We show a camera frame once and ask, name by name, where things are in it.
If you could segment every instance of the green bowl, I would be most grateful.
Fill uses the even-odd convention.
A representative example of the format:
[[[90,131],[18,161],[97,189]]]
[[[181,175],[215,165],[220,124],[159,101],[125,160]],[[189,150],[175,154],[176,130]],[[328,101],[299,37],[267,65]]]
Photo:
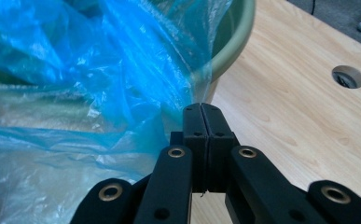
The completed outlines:
[[[212,82],[223,75],[243,51],[252,32],[255,0],[233,0],[218,25],[213,48]]]
[[[220,22],[213,48],[212,82],[216,81],[241,54],[251,34],[255,16],[255,0],[233,0]],[[0,72],[0,84],[26,84]]]

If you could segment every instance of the plastic wrap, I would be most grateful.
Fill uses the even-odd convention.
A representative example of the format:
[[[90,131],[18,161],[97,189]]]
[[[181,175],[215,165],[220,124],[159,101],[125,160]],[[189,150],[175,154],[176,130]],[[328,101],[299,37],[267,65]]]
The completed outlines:
[[[0,223],[67,223],[109,177],[148,175],[202,102],[229,1],[0,1]]]

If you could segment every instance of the wooden table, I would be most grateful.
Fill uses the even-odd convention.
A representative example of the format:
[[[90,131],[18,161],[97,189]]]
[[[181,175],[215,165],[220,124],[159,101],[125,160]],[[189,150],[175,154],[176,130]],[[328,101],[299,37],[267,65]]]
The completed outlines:
[[[338,65],[361,73],[361,45],[284,0],[257,0],[250,40],[212,104],[295,186],[329,179],[361,196],[361,88],[334,81]],[[231,223],[224,195],[200,196],[191,223]]]

